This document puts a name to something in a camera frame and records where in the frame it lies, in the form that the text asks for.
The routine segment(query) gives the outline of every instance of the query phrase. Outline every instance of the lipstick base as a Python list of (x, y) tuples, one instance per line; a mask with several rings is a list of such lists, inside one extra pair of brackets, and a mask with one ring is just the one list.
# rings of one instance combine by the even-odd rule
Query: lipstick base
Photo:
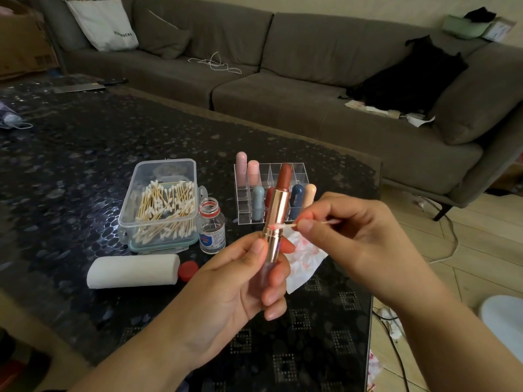
[(262, 293), (269, 287), (269, 274), (277, 262), (264, 263), (260, 270), (249, 281), (249, 294), (256, 298), (262, 298)]

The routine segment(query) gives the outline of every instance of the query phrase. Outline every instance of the sofa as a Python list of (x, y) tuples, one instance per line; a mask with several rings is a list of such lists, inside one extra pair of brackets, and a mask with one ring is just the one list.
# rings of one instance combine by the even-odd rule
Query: sofa
[[(394, 22), (271, 13), (202, 0), (122, 0), (133, 25), (154, 10), (192, 39), (165, 60), (141, 51), (98, 52), (61, 0), (31, 0), (44, 15), (67, 72), (129, 85), (244, 120), (375, 155), (386, 183), (465, 207), (523, 151), (523, 49), (457, 39)], [(430, 35), (468, 69), (415, 127), (344, 106), (345, 88), (401, 61), (408, 39)], [(188, 63), (220, 52), (241, 74)]]

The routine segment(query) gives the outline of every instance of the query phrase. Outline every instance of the beige wall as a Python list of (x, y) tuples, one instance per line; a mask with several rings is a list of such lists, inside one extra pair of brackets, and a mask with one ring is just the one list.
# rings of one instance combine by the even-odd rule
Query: beige wall
[(459, 16), (485, 6), (518, 22), (505, 44), (523, 47), (523, 0), (214, 0), (273, 12), (305, 12), (390, 20), (441, 27), (448, 14)]

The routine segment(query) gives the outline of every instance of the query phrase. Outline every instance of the white stool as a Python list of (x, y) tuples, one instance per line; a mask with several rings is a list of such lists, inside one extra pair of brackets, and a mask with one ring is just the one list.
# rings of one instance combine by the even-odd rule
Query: white stool
[(480, 319), (523, 363), (523, 299), (493, 296), (479, 309)]

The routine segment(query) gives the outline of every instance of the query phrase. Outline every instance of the sofa seat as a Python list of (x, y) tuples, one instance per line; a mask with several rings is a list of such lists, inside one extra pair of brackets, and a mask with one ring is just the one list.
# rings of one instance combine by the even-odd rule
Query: sofa seat
[(252, 66), (231, 66), (238, 67), (242, 74), (213, 71), (203, 63), (189, 63), (186, 56), (165, 60), (138, 50), (98, 52), (89, 49), (64, 56), (69, 72), (105, 79), (127, 78), (133, 88), (205, 109), (212, 108), (211, 94), (217, 86), (257, 70)]
[(216, 88), (215, 111), (316, 138), (332, 99), (343, 88), (260, 72)]
[(212, 100), (218, 112), (375, 155), (383, 177), (437, 194), (460, 184), (482, 156), (475, 143), (445, 144), (431, 126), (345, 107), (342, 93), (262, 71), (217, 87)]

